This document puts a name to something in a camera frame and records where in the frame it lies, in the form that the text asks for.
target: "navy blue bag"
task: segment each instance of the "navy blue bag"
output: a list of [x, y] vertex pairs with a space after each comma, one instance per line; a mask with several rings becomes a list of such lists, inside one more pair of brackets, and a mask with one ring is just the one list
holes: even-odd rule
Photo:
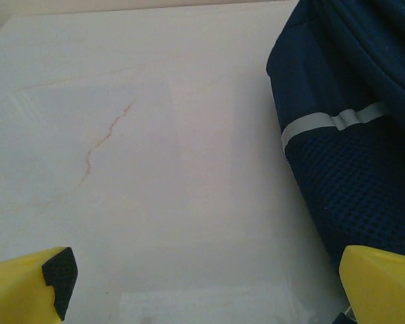
[[286, 157], [336, 267], [352, 244], [405, 254], [403, 19], [405, 1], [301, 0], [267, 64]]

